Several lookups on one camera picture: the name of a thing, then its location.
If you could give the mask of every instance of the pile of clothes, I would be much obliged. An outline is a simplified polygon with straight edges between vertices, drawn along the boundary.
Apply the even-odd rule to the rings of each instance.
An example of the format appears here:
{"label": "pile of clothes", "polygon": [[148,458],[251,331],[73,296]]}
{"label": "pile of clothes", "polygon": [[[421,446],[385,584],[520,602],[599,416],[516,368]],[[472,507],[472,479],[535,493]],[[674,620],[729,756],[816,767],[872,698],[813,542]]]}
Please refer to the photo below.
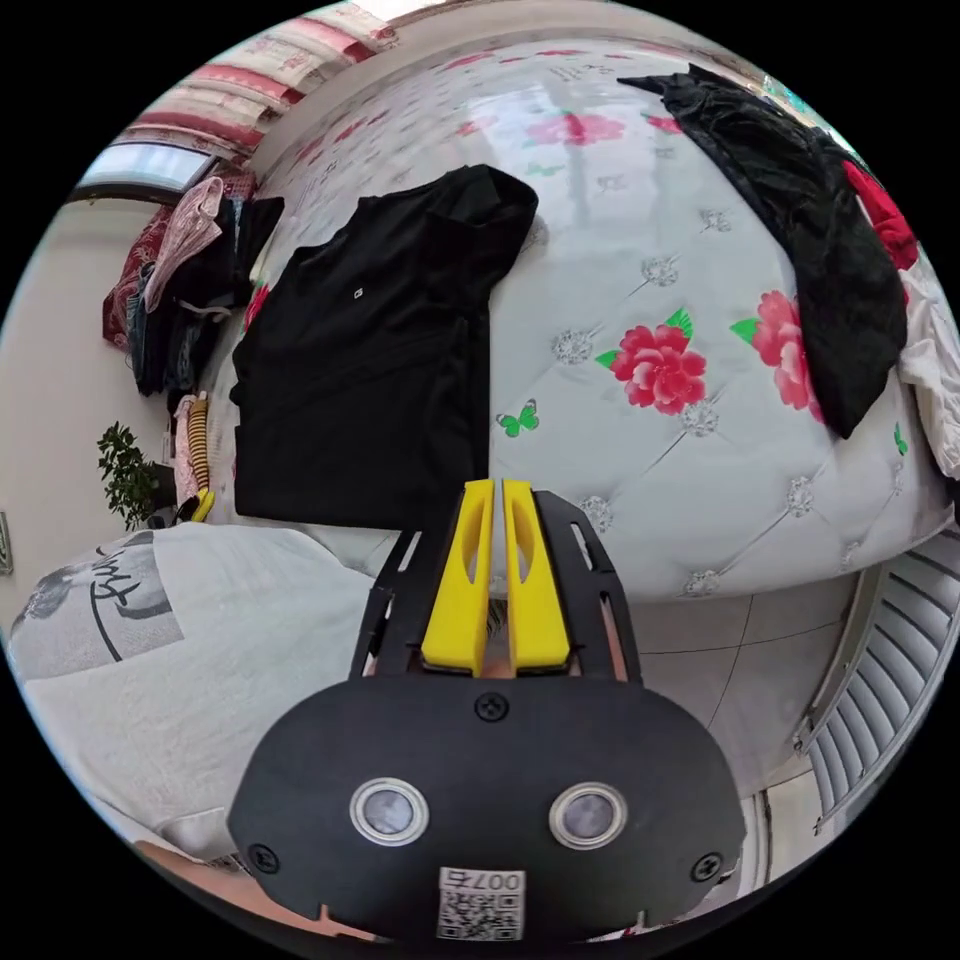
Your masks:
{"label": "pile of clothes", "polygon": [[883,187],[822,130],[708,70],[619,82],[660,95],[790,257],[827,426],[848,438],[897,368],[960,519],[960,334]]}
{"label": "pile of clothes", "polygon": [[104,301],[104,335],[129,353],[143,396],[196,389],[219,322],[250,300],[250,272],[283,200],[244,192],[232,195],[225,178],[212,176],[158,213]]}

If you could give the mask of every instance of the white quilted bedspread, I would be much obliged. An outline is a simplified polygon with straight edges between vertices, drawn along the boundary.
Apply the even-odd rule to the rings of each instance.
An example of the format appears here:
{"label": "white quilted bedspread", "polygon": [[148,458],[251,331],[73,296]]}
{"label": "white quilted bedspread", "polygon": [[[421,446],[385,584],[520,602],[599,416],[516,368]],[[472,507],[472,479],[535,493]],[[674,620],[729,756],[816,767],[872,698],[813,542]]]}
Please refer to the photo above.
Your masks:
{"label": "white quilted bedspread", "polygon": [[[267,283],[361,195],[465,163],[537,190],[491,301],[491,469],[579,503],[634,600],[835,576],[950,518],[908,389],[891,373],[848,441],[823,426],[785,254],[658,98],[615,82],[685,69],[614,40],[453,51],[309,131],[264,189],[287,200]],[[210,384],[214,522],[245,522],[227,399],[237,335]],[[304,529],[369,572],[393,539]],[[500,561],[495,589],[502,576]]]}

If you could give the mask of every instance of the red clothing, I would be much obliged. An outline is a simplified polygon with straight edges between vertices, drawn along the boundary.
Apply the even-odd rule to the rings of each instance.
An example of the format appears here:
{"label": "red clothing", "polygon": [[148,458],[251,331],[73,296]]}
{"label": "red clothing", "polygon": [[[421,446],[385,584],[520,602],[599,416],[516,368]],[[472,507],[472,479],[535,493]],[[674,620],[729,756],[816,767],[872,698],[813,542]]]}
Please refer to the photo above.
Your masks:
{"label": "red clothing", "polygon": [[909,270],[920,255],[917,239],[897,205],[890,199],[890,194],[855,163],[844,160],[843,169],[850,185],[863,201],[870,222],[894,265],[898,270]]}

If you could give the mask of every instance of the red flower print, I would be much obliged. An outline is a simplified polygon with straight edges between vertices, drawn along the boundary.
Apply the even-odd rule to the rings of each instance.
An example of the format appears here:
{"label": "red flower print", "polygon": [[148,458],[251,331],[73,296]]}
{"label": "red flower print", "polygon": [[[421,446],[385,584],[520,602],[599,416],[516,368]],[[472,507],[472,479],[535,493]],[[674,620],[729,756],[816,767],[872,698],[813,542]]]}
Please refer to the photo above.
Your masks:
{"label": "red flower print", "polygon": [[454,130],[454,133],[458,137],[469,137],[471,133],[479,133],[481,130],[486,130],[496,122],[496,117],[477,117],[475,120],[468,120],[466,123],[462,123]]}
{"label": "red flower print", "polygon": [[250,324],[253,322],[253,318],[260,312],[260,308],[263,306],[263,301],[267,299],[267,294],[270,292],[270,287],[267,284],[261,284],[253,291],[253,297],[250,299],[250,303],[247,304],[247,312],[243,315],[243,332],[246,333],[250,327]]}
{"label": "red flower print", "polygon": [[359,130],[360,127],[362,127],[366,122],[366,119],[363,119],[358,120],[356,123],[351,123],[349,127],[345,127],[333,138],[333,142],[340,143],[341,141],[346,140],[347,137]]}
{"label": "red flower print", "polygon": [[664,133],[683,133],[680,124],[673,117],[647,117],[647,123]]}
{"label": "red flower print", "polygon": [[601,140],[619,140],[626,124],[599,114],[562,113],[552,120],[527,127],[530,146],[561,143],[568,147],[586,147]]}
{"label": "red flower print", "polygon": [[309,156],[317,147],[323,143],[324,134],[320,134],[319,137],[314,137],[305,147],[302,147],[300,152],[297,154],[294,163],[300,163],[304,157]]}
{"label": "red flower print", "polygon": [[796,303],[775,290],[760,298],[757,313],[760,322],[751,344],[768,367],[776,367],[773,382],[780,399],[794,410],[809,409],[813,419],[823,423],[823,412],[810,382]]}
{"label": "red flower print", "polygon": [[492,57],[492,53],[475,53],[470,57],[461,57],[459,60],[454,60],[451,63],[448,63],[444,70],[454,70],[457,67],[465,67],[468,63],[476,63],[478,60],[486,60],[488,57]]}
{"label": "red flower print", "polygon": [[672,416],[706,396],[703,374],[707,361],[688,350],[689,343],[679,327],[664,323],[656,330],[641,325],[627,332],[610,370],[626,383],[630,403],[653,406]]}

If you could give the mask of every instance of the tiled floor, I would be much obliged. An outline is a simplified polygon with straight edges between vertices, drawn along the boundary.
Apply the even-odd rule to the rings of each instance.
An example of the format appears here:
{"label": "tiled floor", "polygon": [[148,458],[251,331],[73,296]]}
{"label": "tiled floor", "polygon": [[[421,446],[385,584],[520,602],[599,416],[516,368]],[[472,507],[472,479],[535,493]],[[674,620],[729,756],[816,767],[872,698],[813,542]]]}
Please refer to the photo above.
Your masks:
{"label": "tiled floor", "polygon": [[644,683],[708,727],[741,795],[806,769],[791,737],[840,640],[856,577],[631,607]]}

